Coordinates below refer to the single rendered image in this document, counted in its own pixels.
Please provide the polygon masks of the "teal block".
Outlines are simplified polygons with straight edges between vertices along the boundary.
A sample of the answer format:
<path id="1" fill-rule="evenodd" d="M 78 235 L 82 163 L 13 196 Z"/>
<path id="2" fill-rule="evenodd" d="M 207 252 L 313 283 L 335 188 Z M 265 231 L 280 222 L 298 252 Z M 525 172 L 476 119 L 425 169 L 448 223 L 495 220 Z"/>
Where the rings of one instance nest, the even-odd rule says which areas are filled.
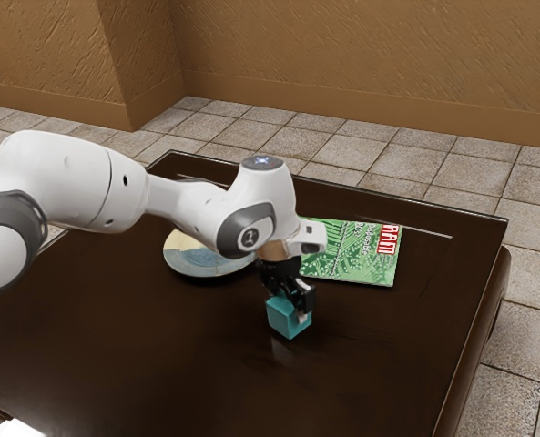
<path id="1" fill-rule="evenodd" d="M 312 324 L 312 312 L 301 313 L 281 293 L 265 301 L 269 325 L 287 340 L 292 340 Z"/>

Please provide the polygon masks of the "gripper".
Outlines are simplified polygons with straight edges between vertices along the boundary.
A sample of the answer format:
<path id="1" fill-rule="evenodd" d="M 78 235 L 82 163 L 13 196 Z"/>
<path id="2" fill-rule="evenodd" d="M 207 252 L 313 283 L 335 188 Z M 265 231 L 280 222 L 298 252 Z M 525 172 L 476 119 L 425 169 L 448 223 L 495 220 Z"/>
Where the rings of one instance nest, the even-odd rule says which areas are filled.
<path id="1" fill-rule="evenodd" d="M 257 259 L 256 267 L 271 294 L 280 292 L 289 299 L 297 299 L 297 320 L 299 324 L 305 323 L 316 305 L 316 287 L 301 278 L 301 257 L 275 262 Z"/>

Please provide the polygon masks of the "blue and cream plate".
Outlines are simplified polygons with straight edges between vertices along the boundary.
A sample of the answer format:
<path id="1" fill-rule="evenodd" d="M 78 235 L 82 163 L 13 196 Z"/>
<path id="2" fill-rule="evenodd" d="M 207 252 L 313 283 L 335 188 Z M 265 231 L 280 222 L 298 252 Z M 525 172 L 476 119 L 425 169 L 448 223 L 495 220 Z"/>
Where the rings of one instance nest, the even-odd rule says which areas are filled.
<path id="1" fill-rule="evenodd" d="M 163 256 L 176 272 L 196 278 L 213 278 L 245 269 L 256 259 L 254 252 L 239 259 L 228 259 L 183 233 L 172 230 L 163 245 Z"/>

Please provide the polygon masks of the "green circuit print box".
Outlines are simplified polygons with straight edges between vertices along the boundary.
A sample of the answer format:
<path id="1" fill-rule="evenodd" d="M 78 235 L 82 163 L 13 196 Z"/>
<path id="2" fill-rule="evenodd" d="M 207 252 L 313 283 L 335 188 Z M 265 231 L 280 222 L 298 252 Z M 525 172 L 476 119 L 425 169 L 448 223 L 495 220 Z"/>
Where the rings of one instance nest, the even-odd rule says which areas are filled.
<path id="1" fill-rule="evenodd" d="M 327 247 L 301 257 L 304 277 L 391 287 L 403 226 L 322 218 Z"/>

